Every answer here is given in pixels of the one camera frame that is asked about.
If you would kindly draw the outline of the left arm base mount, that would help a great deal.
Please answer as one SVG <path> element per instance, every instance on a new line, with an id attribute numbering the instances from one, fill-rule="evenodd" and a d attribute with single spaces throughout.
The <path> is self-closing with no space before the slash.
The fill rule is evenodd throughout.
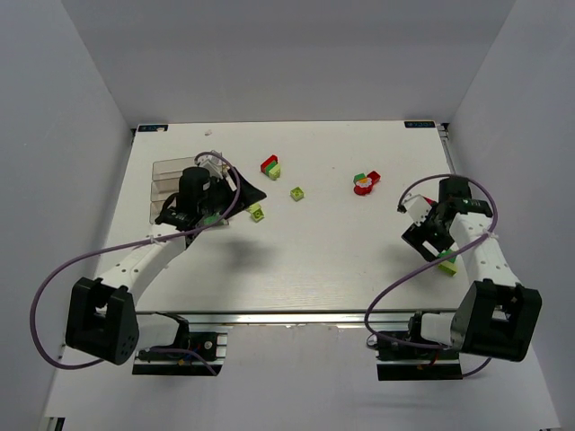
<path id="1" fill-rule="evenodd" d="M 226 358 L 228 331 L 174 313 L 138 317 L 133 375 L 217 376 Z"/>

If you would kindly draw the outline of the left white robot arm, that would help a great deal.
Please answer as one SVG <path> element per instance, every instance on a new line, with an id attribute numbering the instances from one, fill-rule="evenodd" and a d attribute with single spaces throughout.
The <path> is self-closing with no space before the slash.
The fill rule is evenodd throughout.
<path id="1" fill-rule="evenodd" d="M 138 300 L 206 227 L 266 197 L 234 169 L 225 173 L 198 166 L 184 169 L 178 189 L 163 202 L 148 240 L 97 278 L 82 277 L 75 283 L 66 345 L 115 365 L 142 350 L 186 354 L 190 349 L 187 322 L 170 312 L 139 321 Z"/>

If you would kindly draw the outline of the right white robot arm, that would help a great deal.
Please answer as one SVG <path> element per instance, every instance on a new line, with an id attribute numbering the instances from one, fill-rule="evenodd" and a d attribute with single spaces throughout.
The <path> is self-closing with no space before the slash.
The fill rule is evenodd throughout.
<path id="1" fill-rule="evenodd" d="M 470 355 L 522 361 L 542 308 L 542 297 L 510 269 L 493 228 L 494 204 L 474 198 L 467 178 L 442 175 L 438 198 L 405 191 L 398 209 L 411 217 L 402 238 L 427 262 L 461 251 L 470 282 L 455 313 L 424 312 L 418 337 Z"/>

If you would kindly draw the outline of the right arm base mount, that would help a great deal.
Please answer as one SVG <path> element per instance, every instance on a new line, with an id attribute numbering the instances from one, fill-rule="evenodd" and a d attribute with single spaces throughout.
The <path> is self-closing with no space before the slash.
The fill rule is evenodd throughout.
<path id="1" fill-rule="evenodd" d="M 380 382 L 462 380 L 459 354 L 405 346 L 397 341 L 367 338 L 367 347 L 376 352 L 377 378 Z"/>

